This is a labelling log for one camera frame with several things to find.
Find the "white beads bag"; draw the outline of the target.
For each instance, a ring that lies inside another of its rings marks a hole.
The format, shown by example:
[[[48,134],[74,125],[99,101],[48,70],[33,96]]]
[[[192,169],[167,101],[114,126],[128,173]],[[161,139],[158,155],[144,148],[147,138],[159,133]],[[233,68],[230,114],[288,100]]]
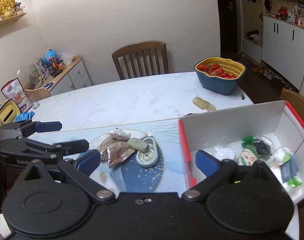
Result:
[[[210,154],[218,160],[236,160],[241,153],[241,146],[238,144],[217,145],[211,148]]]

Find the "black beads plastic bag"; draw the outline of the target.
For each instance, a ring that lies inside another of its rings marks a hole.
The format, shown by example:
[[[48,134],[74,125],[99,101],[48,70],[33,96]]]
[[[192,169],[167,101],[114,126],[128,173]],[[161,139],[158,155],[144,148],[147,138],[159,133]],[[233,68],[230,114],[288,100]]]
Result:
[[[260,158],[272,156],[273,143],[265,137],[255,137],[252,143]]]

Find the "blue cloth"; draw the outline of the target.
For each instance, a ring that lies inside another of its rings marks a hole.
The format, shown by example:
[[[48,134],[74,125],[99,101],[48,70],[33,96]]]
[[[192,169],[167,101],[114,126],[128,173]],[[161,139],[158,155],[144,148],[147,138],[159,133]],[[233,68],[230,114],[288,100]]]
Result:
[[[32,120],[32,118],[33,118],[34,115],[35,115],[35,113],[33,111],[25,112],[25,113],[20,113],[20,114],[18,114],[15,117],[14,122],[21,122],[21,121],[26,121],[26,120]]]

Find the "yellow tissue box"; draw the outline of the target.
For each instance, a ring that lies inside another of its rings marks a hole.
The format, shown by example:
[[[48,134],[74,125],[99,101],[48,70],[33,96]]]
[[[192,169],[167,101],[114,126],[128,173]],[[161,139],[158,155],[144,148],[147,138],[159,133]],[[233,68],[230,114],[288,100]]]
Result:
[[[1,124],[8,124],[14,122],[15,118],[20,114],[20,110],[15,101],[9,99],[0,108],[0,121]]]

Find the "brown foil snack bag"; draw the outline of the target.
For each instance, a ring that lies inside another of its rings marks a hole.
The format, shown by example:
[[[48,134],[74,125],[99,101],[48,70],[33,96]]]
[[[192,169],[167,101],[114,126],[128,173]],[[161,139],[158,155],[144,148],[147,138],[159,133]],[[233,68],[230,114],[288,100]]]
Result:
[[[135,149],[127,142],[107,137],[98,147],[101,161],[106,163],[110,169],[128,159]]]

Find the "small wrapped candy packet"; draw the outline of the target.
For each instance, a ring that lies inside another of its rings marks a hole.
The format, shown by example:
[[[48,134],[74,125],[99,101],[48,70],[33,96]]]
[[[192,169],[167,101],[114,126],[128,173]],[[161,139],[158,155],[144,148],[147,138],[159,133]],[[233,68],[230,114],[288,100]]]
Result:
[[[122,129],[116,127],[108,132],[108,135],[113,139],[128,141],[131,138],[131,134],[125,133]]]

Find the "blue patterned table mat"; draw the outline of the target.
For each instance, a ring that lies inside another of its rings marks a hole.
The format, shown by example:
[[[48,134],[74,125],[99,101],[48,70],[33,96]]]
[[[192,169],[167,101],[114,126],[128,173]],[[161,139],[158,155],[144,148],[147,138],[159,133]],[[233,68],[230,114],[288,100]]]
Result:
[[[153,167],[141,167],[133,153],[123,163],[109,168],[101,163],[90,178],[115,194],[120,192],[176,192],[187,190],[184,159],[180,147],[179,124],[176,119],[126,124],[119,126],[133,138],[153,139],[159,160]]]

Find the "small translucent bottle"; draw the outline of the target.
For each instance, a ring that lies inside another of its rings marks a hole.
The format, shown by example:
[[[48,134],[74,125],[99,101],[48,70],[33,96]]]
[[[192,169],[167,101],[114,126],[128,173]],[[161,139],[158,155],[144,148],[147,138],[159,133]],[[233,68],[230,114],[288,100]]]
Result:
[[[206,110],[208,112],[212,112],[216,110],[216,107],[212,105],[210,102],[200,98],[200,97],[195,97],[192,100],[193,104],[199,107],[202,110]]]

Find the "blue globe toy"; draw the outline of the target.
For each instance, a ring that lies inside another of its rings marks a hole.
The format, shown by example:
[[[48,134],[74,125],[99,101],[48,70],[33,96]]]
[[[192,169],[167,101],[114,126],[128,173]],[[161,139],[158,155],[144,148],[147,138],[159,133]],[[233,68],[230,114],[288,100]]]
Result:
[[[58,61],[58,55],[55,51],[49,49],[45,54],[44,54],[44,62],[46,65],[52,64],[53,62]]]

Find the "red white cardboard box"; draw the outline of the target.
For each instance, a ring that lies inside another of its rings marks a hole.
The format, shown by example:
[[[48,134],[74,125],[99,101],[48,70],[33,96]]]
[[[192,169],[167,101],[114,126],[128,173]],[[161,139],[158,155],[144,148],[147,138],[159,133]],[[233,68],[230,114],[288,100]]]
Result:
[[[287,147],[295,153],[303,184],[290,196],[296,204],[304,200],[304,122],[290,103],[274,101],[193,114],[179,119],[178,125],[187,188],[205,178],[195,164],[197,150],[227,146],[239,153],[244,137],[263,135],[275,148]]]

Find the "blue yellow strainer basket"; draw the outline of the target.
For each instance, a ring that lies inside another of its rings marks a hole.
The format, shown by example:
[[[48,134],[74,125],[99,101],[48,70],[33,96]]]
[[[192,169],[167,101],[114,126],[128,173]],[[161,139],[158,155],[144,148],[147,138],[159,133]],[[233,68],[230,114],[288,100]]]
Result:
[[[246,72],[246,67],[231,59],[208,57],[194,67],[205,89],[219,94],[230,94]]]

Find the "near wooden chair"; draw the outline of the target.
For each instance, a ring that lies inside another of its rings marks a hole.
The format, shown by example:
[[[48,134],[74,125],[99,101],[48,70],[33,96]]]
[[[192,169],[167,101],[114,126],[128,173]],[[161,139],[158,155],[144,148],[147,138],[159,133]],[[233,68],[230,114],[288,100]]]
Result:
[[[282,89],[280,98],[287,101],[304,122],[304,97],[289,89]]]

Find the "wooden chair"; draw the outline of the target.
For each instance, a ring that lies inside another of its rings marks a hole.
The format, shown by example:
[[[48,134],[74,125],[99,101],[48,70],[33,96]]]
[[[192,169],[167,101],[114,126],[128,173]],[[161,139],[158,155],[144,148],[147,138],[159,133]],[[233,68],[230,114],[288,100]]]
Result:
[[[162,41],[143,41],[117,49],[112,60],[120,80],[169,73],[167,46]]]
[[[289,89],[282,89],[280,98],[287,101],[304,122],[304,97]]]

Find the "yellow flower ornament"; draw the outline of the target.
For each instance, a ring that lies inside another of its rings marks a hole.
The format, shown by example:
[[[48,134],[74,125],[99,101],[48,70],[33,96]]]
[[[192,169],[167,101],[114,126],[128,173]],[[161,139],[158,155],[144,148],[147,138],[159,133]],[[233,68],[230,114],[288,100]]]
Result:
[[[2,19],[15,15],[15,0],[0,0],[0,17]]]

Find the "wooden wall shelf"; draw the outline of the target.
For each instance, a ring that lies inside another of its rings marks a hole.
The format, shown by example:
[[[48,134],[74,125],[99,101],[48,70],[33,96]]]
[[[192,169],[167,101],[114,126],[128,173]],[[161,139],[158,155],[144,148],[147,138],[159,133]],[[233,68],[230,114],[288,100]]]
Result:
[[[23,13],[23,14],[18,14],[15,16],[11,16],[9,18],[2,19],[2,20],[0,20],[0,26],[8,24],[10,22],[18,21],[20,18],[22,18],[25,15],[26,15],[26,13]]]

